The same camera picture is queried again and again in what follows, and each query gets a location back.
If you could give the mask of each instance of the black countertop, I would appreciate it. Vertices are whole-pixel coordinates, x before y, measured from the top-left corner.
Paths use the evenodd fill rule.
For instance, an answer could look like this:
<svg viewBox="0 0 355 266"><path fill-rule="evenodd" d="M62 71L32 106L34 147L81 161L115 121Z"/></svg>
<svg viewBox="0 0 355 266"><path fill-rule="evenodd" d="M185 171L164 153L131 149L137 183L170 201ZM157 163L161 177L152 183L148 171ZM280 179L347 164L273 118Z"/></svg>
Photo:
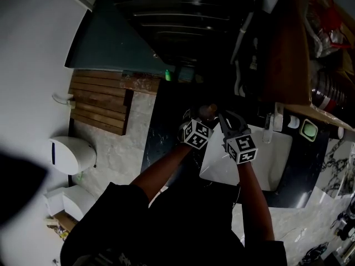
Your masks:
<svg viewBox="0 0 355 266"><path fill-rule="evenodd" d="M191 106L215 103L220 109L232 110L241 115L248 124L263 127L265 118L263 111L273 104L217 93L214 88L201 84L183 84L162 81L156 97L153 114L149 126L141 170L160 159L174 147L178 127L182 116ZM303 208L306 206L316 185L326 153L329 132L326 126L317 122L318 135L314 142L309 142L298 133L298 129L290 129L285 125L282 133L293 137L290 155L285 171L275 192L264 191L269 207ZM175 177L184 170L190 175L198 176L206 148L193 149L184 160Z"/></svg>
<svg viewBox="0 0 355 266"><path fill-rule="evenodd" d="M90 70L126 70L165 75L176 71L165 64L131 27L112 0L96 0L87 11L65 62L65 66ZM179 78L191 81L193 68L181 68Z"/></svg>

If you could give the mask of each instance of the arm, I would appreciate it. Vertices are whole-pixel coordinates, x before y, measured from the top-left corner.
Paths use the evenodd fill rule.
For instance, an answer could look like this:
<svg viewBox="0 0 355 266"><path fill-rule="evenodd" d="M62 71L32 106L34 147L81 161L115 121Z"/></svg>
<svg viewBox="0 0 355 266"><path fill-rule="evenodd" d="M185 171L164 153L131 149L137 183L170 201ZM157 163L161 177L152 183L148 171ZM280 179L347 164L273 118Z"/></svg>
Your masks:
<svg viewBox="0 0 355 266"><path fill-rule="evenodd" d="M270 212L250 162L238 165L238 171L246 244L274 241Z"/></svg>
<svg viewBox="0 0 355 266"><path fill-rule="evenodd" d="M142 188L149 202L152 201L191 149L192 147L186 144L175 146L171 152L136 177L131 185Z"/></svg>

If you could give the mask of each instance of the wooden slat mat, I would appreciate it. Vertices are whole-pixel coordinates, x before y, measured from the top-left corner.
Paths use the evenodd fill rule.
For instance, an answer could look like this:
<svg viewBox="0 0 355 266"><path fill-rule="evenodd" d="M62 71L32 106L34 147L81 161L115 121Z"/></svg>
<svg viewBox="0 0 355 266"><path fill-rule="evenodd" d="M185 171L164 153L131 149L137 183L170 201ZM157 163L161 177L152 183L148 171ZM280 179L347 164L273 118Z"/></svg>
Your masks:
<svg viewBox="0 0 355 266"><path fill-rule="evenodd" d="M122 73L76 70L69 93L74 95L77 104L70 117L105 131L125 135L133 97L133 91L128 88L134 87L131 79L129 82L129 85L125 84ZM145 86L145 90L149 88L151 91L154 87L154 90L158 90L158 86L159 82Z"/></svg>

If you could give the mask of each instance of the marble countertop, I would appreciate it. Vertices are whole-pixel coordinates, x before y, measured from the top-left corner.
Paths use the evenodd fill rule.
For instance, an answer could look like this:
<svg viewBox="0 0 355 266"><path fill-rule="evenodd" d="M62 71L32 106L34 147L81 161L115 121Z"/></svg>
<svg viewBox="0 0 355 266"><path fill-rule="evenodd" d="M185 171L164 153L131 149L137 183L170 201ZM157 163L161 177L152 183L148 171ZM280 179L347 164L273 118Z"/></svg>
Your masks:
<svg viewBox="0 0 355 266"><path fill-rule="evenodd" d="M354 190L354 164L354 143L345 139L329 139L316 186L332 198L351 196Z"/></svg>
<svg viewBox="0 0 355 266"><path fill-rule="evenodd" d="M265 104L245 98L219 94L213 88L201 84L183 84L162 81L156 97L149 126L141 170L160 159L178 140L178 127L184 112L192 105L215 103L219 108L229 109L241 115L248 124L263 127L265 118L261 111ZM329 132L325 125L318 125L318 135L311 143L285 124L282 133L293 136L290 155L285 171L275 192L264 191L270 207L303 208L306 206L320 174L326 154ZM204 158L205 148L193 150L184 160L175 178L188 170L190 177L198 177Z"/></svg>

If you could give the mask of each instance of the person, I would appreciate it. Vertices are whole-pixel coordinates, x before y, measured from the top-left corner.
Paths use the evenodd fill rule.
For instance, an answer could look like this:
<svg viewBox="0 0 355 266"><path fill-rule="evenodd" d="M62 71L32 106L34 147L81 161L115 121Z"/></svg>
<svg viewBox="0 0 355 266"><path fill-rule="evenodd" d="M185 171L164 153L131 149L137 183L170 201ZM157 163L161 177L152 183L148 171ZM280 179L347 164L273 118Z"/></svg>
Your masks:
<svg viewBox="0 0 355 266"><path fill-rule="evenodd" d="M238 165L240 194L235 186L191 180L149 207L191 149L178 144L130 185L110 183L64 242L61 265L287 265L250 162ZM238 195L245 247L231 229Z"/></svg>

